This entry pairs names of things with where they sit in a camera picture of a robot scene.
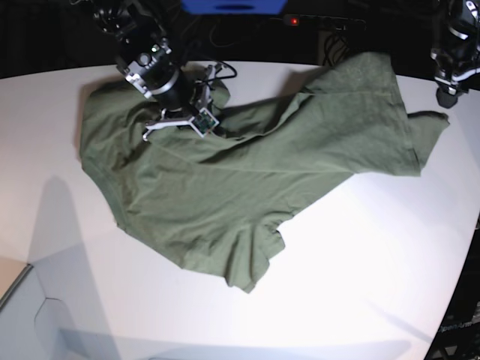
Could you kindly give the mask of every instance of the olive green shirt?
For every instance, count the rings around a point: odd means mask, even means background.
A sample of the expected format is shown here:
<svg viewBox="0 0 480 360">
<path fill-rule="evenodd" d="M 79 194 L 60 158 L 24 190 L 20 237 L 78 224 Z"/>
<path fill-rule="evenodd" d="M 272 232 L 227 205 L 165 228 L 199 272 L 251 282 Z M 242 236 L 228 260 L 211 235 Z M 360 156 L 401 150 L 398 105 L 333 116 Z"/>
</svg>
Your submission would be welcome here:
<svg viewBox="0 0 480 360">
<path fill-rule="evenodd" d="M 389 57 L 374 53 L 291 97 L 220 111 L 228 94 L 219 84 L 212 94 L 215 133 L 170 127 L 145 143 L 158 104 L 106 85 L 86 102 L 80 155 L 121 229 L 246 292 L 284 249 L 280 223 L 355 173 L 419 176 L 448 126 L 444 114 L 408 116 Z"/>
</svg>

